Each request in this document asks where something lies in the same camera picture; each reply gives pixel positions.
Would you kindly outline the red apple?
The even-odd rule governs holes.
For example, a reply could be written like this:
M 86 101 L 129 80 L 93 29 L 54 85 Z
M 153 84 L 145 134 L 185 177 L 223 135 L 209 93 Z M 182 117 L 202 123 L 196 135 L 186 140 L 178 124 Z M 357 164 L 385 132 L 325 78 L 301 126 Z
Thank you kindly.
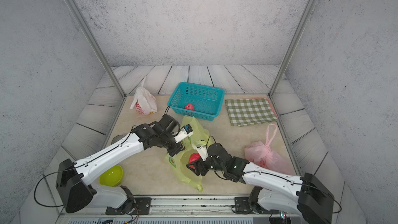
M 195 111 L 195 108 L 192 104 L 187 104 L 184 109 L 189 110 L 189 111 Z
M 189 163 L 193 163 L 195 161 L 201 160 L 201 156 L 199 153 L 193 153 L 190 157 L 189 157 Z

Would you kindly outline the yellow-green avocado plastic bag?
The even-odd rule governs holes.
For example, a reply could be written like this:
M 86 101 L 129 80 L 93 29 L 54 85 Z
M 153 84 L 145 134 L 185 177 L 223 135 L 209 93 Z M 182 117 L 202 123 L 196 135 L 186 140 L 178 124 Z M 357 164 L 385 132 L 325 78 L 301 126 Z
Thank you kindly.
M 184 116 L 182 125 L 190 125 L 193 129 L 193 135 L 185 138 L 180 143 L 183 144 L 185 150 L 180 151 L 173 157 L 166 156 L 165 161 L 169 164 L 174 173 L 175 178 L 182 184 L 190 186 L 198 192 L 203 191 L 202 176 L 196 176 L 190 169 L 186 167 L 190 163 L 191 155 L 197 153 L 197 149 L 209 147 L 213 141 L 209 141 L 210 133 L 204 129 L 195 117 Z

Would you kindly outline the white plastic bag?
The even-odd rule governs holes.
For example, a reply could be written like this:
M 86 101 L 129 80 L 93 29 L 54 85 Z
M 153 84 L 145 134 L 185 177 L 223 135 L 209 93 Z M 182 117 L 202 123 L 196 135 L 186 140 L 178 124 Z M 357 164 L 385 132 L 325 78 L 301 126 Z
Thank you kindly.
M 144 87 L 146 77 L 144 77 L 140 86 L 136 88 L 131 110 L 136 110 L 141 115 L 151 115 L 157 112 L 156 98 Z

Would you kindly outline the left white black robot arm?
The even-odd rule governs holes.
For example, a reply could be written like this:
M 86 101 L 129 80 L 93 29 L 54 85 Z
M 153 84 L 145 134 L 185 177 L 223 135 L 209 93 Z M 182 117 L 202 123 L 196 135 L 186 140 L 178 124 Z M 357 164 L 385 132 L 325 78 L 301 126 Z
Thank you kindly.
M 165 148 L 172 157 L 184 149 L 182 140 L 192 134 L 190 125 L 180 126 L 176 119 L 165 114 L 160 121 L 133 126 L 120 141 L 93 155 L 75 162 L 64 160 L 56 181 L 64 210 L 71 214 L 86 206 L 98 206 L 112 213 L 133 212 L 136 202 L 126 186 L 104 186 L 96 180 L 123 160 L 151 147 Z

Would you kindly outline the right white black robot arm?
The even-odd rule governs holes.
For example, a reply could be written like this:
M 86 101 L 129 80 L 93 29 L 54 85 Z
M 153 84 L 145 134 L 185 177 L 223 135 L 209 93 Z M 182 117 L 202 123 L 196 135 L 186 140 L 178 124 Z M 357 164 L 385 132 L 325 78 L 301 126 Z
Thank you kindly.
M 297 214 L 308 224 L 332 223 L 334 196 L 313 174 L 274 172 L 231 156 L 219 143 L 200 147 L 190 156 L 186 167 L 196 176 L 204 176 L 210 170 L 220 171 L 226 180 L 253 185 L 251 207 L 257 213 L 280 210 Z

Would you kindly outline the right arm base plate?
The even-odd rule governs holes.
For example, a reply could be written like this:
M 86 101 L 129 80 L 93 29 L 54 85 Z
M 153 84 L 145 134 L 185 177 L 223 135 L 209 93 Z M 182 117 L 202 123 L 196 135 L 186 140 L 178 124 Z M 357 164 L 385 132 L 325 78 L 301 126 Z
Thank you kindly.
M 240 215 L 257 214 L 255 203 L 250 197 L 235 197 L 231 210 L 233 213 Z

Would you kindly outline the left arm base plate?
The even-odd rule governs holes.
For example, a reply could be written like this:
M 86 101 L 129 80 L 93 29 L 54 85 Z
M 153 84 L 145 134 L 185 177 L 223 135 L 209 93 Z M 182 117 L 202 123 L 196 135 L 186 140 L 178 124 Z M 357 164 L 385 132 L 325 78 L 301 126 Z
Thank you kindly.
M 139 197 L 139 198 L 128 198 L 119 208 L 108 207 L 105 211 L 106 215 L 123 215 L 123 214 L 132 214 L 132 215 L 148 215 L 150 206 L 151 206 L 151 198 L 147 197 Z

